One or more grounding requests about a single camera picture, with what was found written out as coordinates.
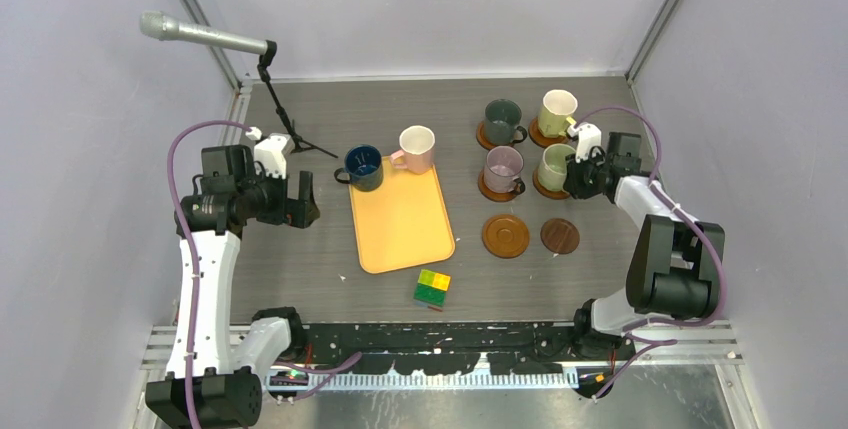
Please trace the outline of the purple mug black handle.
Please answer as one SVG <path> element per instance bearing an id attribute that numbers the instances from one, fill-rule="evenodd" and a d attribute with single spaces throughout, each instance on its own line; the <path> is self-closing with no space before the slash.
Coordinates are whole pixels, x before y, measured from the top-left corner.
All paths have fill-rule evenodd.
<path id="1" fill-rule="evenodd" d="M 514 181 L 521 178 L 524 168 L 523 156 L 509 146 L 491 149 L 485 159 L 485 184 L 494 192 L 505 193 L 514 188 Z"/>

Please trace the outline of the light green mug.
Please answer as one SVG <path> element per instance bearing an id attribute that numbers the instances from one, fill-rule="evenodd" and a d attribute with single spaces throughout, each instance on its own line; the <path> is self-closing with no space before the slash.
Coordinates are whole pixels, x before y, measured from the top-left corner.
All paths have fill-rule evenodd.
<path id="1" fill-rule="evenodd" d="M 537 167 L 537 179 L 541 186 L 554 193 L 563 193 L 567 178 L 567 161 L 569 156 L 576 154 L 575 149 L 567 144 L 552 144 L 542 154 Z"/>

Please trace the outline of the dark grey green mug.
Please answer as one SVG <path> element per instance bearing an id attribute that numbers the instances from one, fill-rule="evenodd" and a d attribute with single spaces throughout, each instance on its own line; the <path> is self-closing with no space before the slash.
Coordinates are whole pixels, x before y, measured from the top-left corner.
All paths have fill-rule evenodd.
<path id="1" fill-rule="evenodd" d="M 522 111 L 508 99 L 491 101 L 484 110 L 483 134 L 495 146 L 524 142 L 527 130 L 521 125 Z"/>

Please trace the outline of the brown wooden coaster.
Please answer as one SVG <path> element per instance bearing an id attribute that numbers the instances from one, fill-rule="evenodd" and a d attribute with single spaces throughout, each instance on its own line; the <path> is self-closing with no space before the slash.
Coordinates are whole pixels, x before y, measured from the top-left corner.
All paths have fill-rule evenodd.
<path id="1" fill-rule="evenodd" d="M 478 180 L 477 186 L 480 193 L 490 201 L 497 203 L 505 203 L 514 200 L 519 195 L 523 194 L 526 191 L 526 185 L 521 178 L 518 178 L 514 181 L 515 186 L 512 190 L 507 191 L 505 193 L 498 193 L 491 190 L 485 184 L 485 172 L 481 171 Z"/>
<path id="2" fill-rule="evenodd" d="M 501 122 L 481 121 L 476 130 L 476 140 L 486 150 L 499 146 L 513 146 L 522 142 L 525 130 L 522 126 L 513 127 Z"/>
<path id="3" fill-rule="evenodd" d="M 533 186 L 539 194 L 548 199 L 564 200 L 571 197 L 571 195 L 566 191 L 551 191 L 545 188 L 540 182 L 538 169 L 535 169 L 533 172 Z"/>
<path id="4" fill-rule="evenodd" d="M 534 118 L 528 127 L 528 136 L 534 144 L 542 148 L 547 148 L 553 144 L 567 143 L 570 140 L 568 135 L 556 137 L 545 136 L 539 128 L 537 118 Z"/>
<path id="5" fill-rule="evenodd" d="M 489 253 L 511 259 L 523 254 L 530 243 L 527 225 L 513 214 L 497 214 L 482 226 L 482 241 Z"/>

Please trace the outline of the dark walnut wooden coaster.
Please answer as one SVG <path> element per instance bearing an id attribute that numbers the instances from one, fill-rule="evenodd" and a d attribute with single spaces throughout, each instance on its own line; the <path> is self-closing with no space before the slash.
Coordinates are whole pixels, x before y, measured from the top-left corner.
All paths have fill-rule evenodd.
<path id="1" fill-rule="evenodd" d="M 571 221 L 563 218 L 552 218 L 542 225 L 540 239 L 549 251 L 564 255 L 570 254 L 578 248 L 580 233 Z"/>

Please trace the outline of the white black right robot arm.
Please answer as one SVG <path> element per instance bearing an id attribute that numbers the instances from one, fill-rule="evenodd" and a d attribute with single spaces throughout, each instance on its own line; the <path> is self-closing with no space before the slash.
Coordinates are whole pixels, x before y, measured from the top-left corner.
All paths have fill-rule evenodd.
<path id="1" fill-rule="evenodd" d="M 614 132 L 606 145 L 595 127 L 572 136 L 577 147 L 565 159 L 565 191 L 575 199 L 607 197 L 639 230 L 624 287 L 575 312 L 574 353 L 589 360 L 608 356 L 631 330 L 652 322 L 686 327 L 717 316 L 723 228 L 689 215 L 643 170 L 639 135 Z"/>

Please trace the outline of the yellow plastic tray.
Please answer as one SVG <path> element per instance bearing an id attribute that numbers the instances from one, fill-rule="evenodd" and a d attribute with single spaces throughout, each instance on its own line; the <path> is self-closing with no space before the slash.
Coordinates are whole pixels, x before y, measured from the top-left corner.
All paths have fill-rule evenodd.
<path id="1" fill-rule="evenodd" d="M 449 259 L 455 238 L 436 169 L 414 174 L 388 156 L 382 168 L 376 190 L 349 190 L 361 268 L 383 274 Z"/>

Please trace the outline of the yellow-green faceted mug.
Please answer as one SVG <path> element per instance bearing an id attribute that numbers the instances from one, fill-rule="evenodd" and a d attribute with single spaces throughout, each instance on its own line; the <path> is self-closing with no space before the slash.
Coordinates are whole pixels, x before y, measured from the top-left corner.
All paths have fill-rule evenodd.
<path id="1" fill-rule="evenodd" d="M 542 98 L 537 126 L 546 138 L 565 137 L 578 108 L 577 98 L 563 89 L 549 90 Z"/>

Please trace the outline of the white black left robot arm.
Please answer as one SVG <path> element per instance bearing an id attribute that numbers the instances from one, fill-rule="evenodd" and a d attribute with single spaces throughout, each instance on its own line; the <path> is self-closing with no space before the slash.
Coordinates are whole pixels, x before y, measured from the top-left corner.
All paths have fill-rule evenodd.
<path id="1" fill-rule="evenodd" d="M 164 380 L 146 386 L 147 407 L 171 428 L 243 428 L 261 412 L 264 378 L 279 359 L 298 361 L 306 331 L 292 307 L 263 309 L 247 335 L 230 338 L 232 282 L 243 229 L 251 220 L 307 228 L 320 216 L 313 176 L 288 195 L 288 144 L 205 148 L 193 192 L 175 212 L 183 305 Z"/>

